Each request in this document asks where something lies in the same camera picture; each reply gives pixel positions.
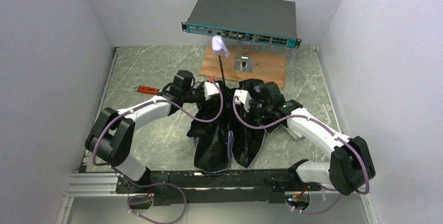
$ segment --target table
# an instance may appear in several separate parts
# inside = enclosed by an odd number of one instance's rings
[[[297,100],[313,116],[340,130],[314,47],[290,49],[273,45],[245,45],[244,48],[286,55],[286,85],[281,90],[285,98]],[[135,85],[162,88],[173,80],[180,69],[191,71],[196,81],[207,79],[198,75],[205,50],[206,45],[118,48],[103,107],[121,109],[146,101],[151,95],[135,92]],[[235,81],[227,82],[229,87],[236,84]],[[184,108],[192,114],[197,113],[194,104],[186,104]],[[134,156],[151,170],[196,170],[193,165],[196,147],[186,136],[191,121],[182,112],[177,112],[142,127],[134,134],[131,149]],[[262,150],[250,169],[288,168],[301,159],[328,161],[327,156],[309,140],[293,139],[281,127],[266,135]],[[243,169],[233,159],[229,168]],[[94,167],[89,161],[86,171],[112,170]]]

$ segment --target marble surface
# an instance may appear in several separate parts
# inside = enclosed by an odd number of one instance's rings
[[[247,49],[286,55],[285,88],[287,100],[295,99],[315,117],[335,130],[337,121],[328,96],[320,64],[312,46],[289,49],[271,45],[245,45]],[[124,46],[118,57],[106,92],[103,107],[128,108],[151,98],[151,95],[133,90],[136,85],[162,88],[172,82],[174,74],[185,69],[196,81],[206,46]],[[228,81],[233,87],[236,81]],[[193,104],[185,109],[197,113]],[[195,170],[193,158],[196,147],[186,137],[191,118],[182,112],[156,120],[134,134],[131,152],[151,170]],[[267,134],[263,147],[250,169],[288,168],[300,159],[328,161],[327,156],[307,139],[293,139],[280,127]],[[243,169],[232,159],[230,169]],[[94,167],[89,161],[88,172],[112,171],[107,167]]]

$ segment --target red object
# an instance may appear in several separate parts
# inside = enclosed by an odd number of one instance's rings
[[[138,86],[137,89],[135,89],[137,92],[146,93],[148,95],[157,95],[158,89],[154,87],[145,87],[145,86]]]

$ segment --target purple cable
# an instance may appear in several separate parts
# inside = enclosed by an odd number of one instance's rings
[[[152,223],[155,223],[155,224],[173,224],[173,223],[176,223],[177,221],[179,221],[179,220],[183,217],[184,213],[186,212],[186,208],[187,208],[187,206],[188,206],[188,202],[186,201],[186,196],[185,196],[183,190],[180,189],[178,186],[176,186],[176,185],[174,185],[174,184],[171,184],[171,183],[168,183],[168,182],[154,183],[154,184],[150,184],[150,185],[139,185],[139,184],[135,183],[135,181],[133,181],[131,178],[129,178],[128,176],[126,176],[126,175],[124,175],[122,172],[120,172],[117,168],[112,168],[112,169],[113,169],[115,172],[120,173],[121,175],[123,175],[123,177],[125,177],[125,179],[127,179],[127,181],[129,181],[134,187],[138,187],[138,188],[147,188],[147,187],[153,187],[153,186],[168,185],[168,186],[172,186],[173,188],[177,189],[177,191],[179,191],[180,194],[183,196],[183,203],[184,203],[183,211],[181,212],[181,214],[179,215],[179,217],[177,217],[177,219],[175,219],[175,220],[173,220],[173,221],[170,221],[170,222],[158,222],[158,221],[155,221],[155,220],[149,219],[148,217],[146,217],[146,216],[144,216],[144,215],[141,215],[140,213],[137,213],[136,211],[134,211],[134,210],[131,208],[130,203],[131,203],[132,199],[135,199],[135,198],[149,198],[149,199],[151,199],[151,196],[149,196],[149,195],[137,194],[137,195],[134,195],[134,196],[132,196],[131,198],[129,198],[129,199],[127,200],[127,207],[128,207],[128,209],[129,209],[129,211],[130,211],[131,213],[135,214],[135,215],[138,216],[138,217],[141,217],[142,219],[145,219],[145,220],[147,220],[147,221],[150,221],[150,222],[152,222]]]
[[[329,210],[331,210],[331,208],[333,208],[333,207],[335,207],[335,205],[337,205],[337,203],[340,201],[340,199],[343,197],[343,194],[339,194],[339,196],[337,197],[337,199],[335,199],[335,201],[329,206],[329,207],[327,207],[327,208],[325,208],[325,209],[323,209],[323,210],[320,210],[320,211],[302,211],[302,210],[298,210],[298,209],[295,209],[294,208],[294,210],[296,210],[298,213],[300,213],[300,214],[304,214],[304,215],[317,215],[317,214],[322,214],[322,213],[324,213],[324,212],[327,212],[327,211],[329,211]],[[288,202],[286,203],[286,205],[292,210],[293,209],[293,207],[291,207],[289,204],[288,204]]]
[[[233,106],[234,114],[236,115],[237,119],[238,119],[243,125],[245,125],[245,126],[247,126],[247,127],[249,127],[249,128],[252,128],[252,129],[266,129],[266,128],[270,127],[270,126],[273,126],[273,125],[275,125],[275,124],[278,124],[278,123],[280,123],[280,122],[282,122],[282,121],[285,121],[285,120],[287,120],[287,119],[298,117],[298,118],[303,118],[303,119],[306,119],[306,120],[312,121],[312,122],[314,122],[314,123],[317,123],[319,126],[323,127],[323,129],[325,129],[325,130],[326,130],[328,133],[330,133],[332,136],[335,135],[335,133],[334,133],[331,129],[329,129],[329,127],[327,127],[323,122],[318,121],[318,120],[313,119],[313,118],[308,118],[308,117],[305,116],[305,115],[298,115],[298,114],[292,114],[292,115],[285,116],[285,117],[283,117],[283,118],[281,118],[281,119],[279,119],[279,120],[277,120],[277,121],[274,121],[273,123],[270,123],[270,124],[268,124],[268,125],[264,125],[264,126],[253,126],[253,125],[249,125],[248,123],[246,123],[246,122],[240,117],[240,115],[239,115],[238,112],[237,112],[237,107],[235,106],[235,102],[238,101],[238,100],[239,100],[238,96],[234,96],[234,98],[233,98],[233,100],[232,100],[232,105],[234,105],[234,106]],[[366,170],[365,163],[363,162],[363,159],[361,158],[361,156],[357,153],[357,151],[356,151],[356,150],[355,150],[355,149],[354,149],[349,143],[345,142],[345,141],[342,140],[340,137],[337,137],[336,140],[340,141],[344,146],[346,146],[346,147],[347,147],[347,148],[348,148],[348,149],[349,149],[349,150],[355,155],[355,157],[356,157],[357,160],[358,160],[358,163],[360,163],[360,166],[362,167],[363,177],[365,178],[365,186],[366,186],[366,188],[365,188],[364,191],[356,190],[356,192],[359,193],[359,194],[368,194],[368,193],[369,193],[369,176],[368,176],[368,171]]]
[[[170,100],[152,100],[152,101],[146,101],[145,103],[142,103],[140,105],[138,105],[137,107],[134,107],[131,110],[128,110],[126,112],[123,112],[122,114],[119,114],[117,117],[115,117],[111,122],[109,122],[108,125],[106,125],[106,127],[103,129],[103,131],[101,132],[100,136],[97,139],[96,145],[94,146],[94,151],[92,152],[92,164],[94,164],[94,166],[106,166],[108,165],[106,162],[104,163],[97,163],[96,162],[96,156],[97,156],[97,150],[98,150],[98,146],[100,145],[100,142],[102,141],[104,135],[108,132],[108,130],[111,128],[111,126],[118,121],[119,119],[121,119],[122,117],[125,117],[126,115],[130,114],[131,112],[135,112],[137,110],[140,110],[142,108],[145,108],[149,105],[152,105],[154,103],[157,102],[166,102],[169,104],[174,105],[176,108],[178,108],[180,111],[182,111],[183,113],[185,113],[187,116],[191,117],[192,119],[199,121],[199,122],[203,122],[203,123],[209,123],[212,121],[215,121],[216,119],[218,119],[218,117],[222,114],[222,110],[223,110],[223,94],[221,93],[222,91],[220,90],[220,88],[217,86],[217,84],[214,81],[211,81],[212,84],[214,84],[215,88],[217,88],[218,90],[218,94],[220,95],[220,110],[218,110],[217,115],[210,119],[210,120],[202,120],[202,119],[198,119],[196,118],[194,115],[188,113],[185,109],[183,109],[181,106],[179,106],[178,104],[176,104],[173,101]]]
[[[320,186],[322,189],[324,189],[324,190],[331,191],[331,192],[337,192],[337,189],[335,189],[335,188],[325,187],[325,186],[323,186],[321,183],[319,183],[319,186]]]

